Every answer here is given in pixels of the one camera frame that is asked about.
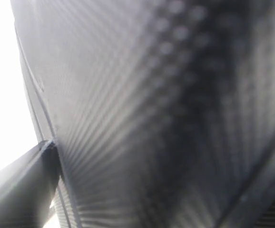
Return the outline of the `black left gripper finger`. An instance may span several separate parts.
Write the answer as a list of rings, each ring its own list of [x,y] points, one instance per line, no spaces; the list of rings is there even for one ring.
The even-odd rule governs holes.
[[[41,141],[0,170],[0,228],[41,228],[61,173],[57,147]]]

